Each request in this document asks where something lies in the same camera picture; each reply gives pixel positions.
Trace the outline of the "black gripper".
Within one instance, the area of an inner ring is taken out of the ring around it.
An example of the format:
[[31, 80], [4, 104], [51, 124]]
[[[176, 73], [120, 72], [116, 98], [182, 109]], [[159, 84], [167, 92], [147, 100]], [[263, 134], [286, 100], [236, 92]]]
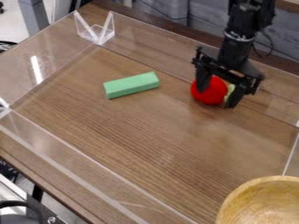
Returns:
[[239, 67], [231, 67], [218, 61], [219, 50], [199, 45], [191, 60], [195, 65], [195, 81], [199, 92], [204, 92], [211, 84], [211, 76], [216, 75], [228, 85], [228, 93], [224, 96], [226, 108], [234, 109], [244, 95], [254, 95], [266, 75], [246, 60]]

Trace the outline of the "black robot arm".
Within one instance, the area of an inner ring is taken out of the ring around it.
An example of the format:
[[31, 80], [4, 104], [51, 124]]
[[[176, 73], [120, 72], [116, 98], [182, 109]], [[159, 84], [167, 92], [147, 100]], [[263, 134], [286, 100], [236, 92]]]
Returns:
[[191, 95], [196, 101], [232, 109], [246, 95], [256, 93], [266, 76], [250, 63], [248, 55], [256, 50], [254, 41], [259, 32], [271, 39], [264, 29], [275, 15], [276, 0], [228, 0], [228, 23], [219, 52], [212, 56], [199, 46], [191, 62], [195, 65]]

